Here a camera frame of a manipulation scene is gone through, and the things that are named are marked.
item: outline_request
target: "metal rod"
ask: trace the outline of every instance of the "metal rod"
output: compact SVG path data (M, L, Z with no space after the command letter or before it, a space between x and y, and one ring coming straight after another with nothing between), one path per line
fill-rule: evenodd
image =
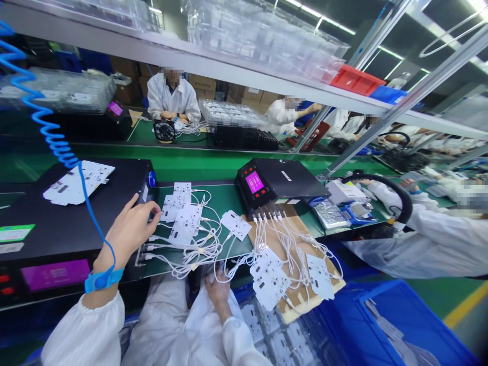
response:
M386 15L385 19L375 22L371 30L366 34L366 37L354 52L354 55L348 61L348 65L351 65L358 70L362 70L413 2L413 0L398 1Z
M425 96L437 88L442 82L459 70L472 57L483 51L488 44L488 24L475 33L454 54L432 71L417 87L413 88L405 98L388 110L381 120L372 126L358 141L342 153L326 170L329 178L363 147L369 144L385 127L391 126L395 120L420 102Z
M308 141L310 136L315 132L319 124L324 120L324 118L327 116L327 113L331 110L332 107L329 106L323 106L321 110L315 115L314 119L310 123L310 125L307 127L307 129L303 132L303 135L299 135L299 140L296 143L296 145L290 149L290 152L292 154L296 154L300 152L300 149L305 145L305 143Z
M407 154L408 155L411 155L413 153L416 153L417 151L419 151L421 148L423 148L425 145L427 145L428 143L434 141L435 139L437 139L438 137L441 137L442 135L444 135L442 132L438 132L434 135L432 135L431 137L429 137L427 140L425 140L424 142L421 142L420 144L418 144L417 146L415 146L413 149L410 149L408 150Z
M455 167L458 167L459 165L463 165L467 163L468 161L471 161L477 157L480 157L483 154L488 153L488 144L485 144L482 147L477 148L476 150L473 150L467 154L464 154L461 156L459 159L453 161L450 163L448 166L446 166L443 170L451 170Z

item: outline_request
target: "black hose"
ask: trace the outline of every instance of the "black hose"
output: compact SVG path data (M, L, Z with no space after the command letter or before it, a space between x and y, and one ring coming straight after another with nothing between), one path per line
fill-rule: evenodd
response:
M372 179L372 180L377 180L378 182L385 183L388 187L393 189L396 194L400 197L402 201L402 212L398 216L398 221L401 224L407 224L408 220L410 219L410 216L412 215L412 210L413 210L413 204L412 204L412 199L410 198L410 195L405 191L403 188L401 188L399 185L396 183L392 182L390 179L385 178L380 175L375 175L375 174L363 174L362 170L355 170L352 174L352 176L348 176L345 178L341 178L342 183L347 183L352 180L358 180L358 179Z
M386 135L393 135L393 134L397 134L397 135L402 135L403 137L405 137L407 139L407 141L402 141L401 143L403 144L403 146L407 146L409 143L410 143L410 136L407 135L405 132L386 132L384 134L381 134L381 135L378 135L376 137L380 137L380 136L386 136Z

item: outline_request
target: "green label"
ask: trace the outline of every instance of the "green label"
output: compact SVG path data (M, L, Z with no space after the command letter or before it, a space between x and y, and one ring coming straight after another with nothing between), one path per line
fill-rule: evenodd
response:
M35 224L2 226L0 227L0 242L24 240L34 226Z

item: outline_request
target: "metal shelf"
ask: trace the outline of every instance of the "metal shelf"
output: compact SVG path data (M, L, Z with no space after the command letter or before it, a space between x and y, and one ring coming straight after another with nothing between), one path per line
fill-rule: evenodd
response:
M20 34L139 62L183 69L268 92L295 95L358 113L382 115L391 108L389 104L368 97L318 81L280 74L263 65L208 51L178 38L144 33L34 0L4 3L0 9L0 19ZM406 112L397 121L444 133L488 139L487 132L414 111Z

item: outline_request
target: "gray floor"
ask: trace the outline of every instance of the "gray floor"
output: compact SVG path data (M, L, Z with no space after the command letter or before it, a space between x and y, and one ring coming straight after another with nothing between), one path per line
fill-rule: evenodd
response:
M488 349L488 296L457 325L456 336L478 358Z

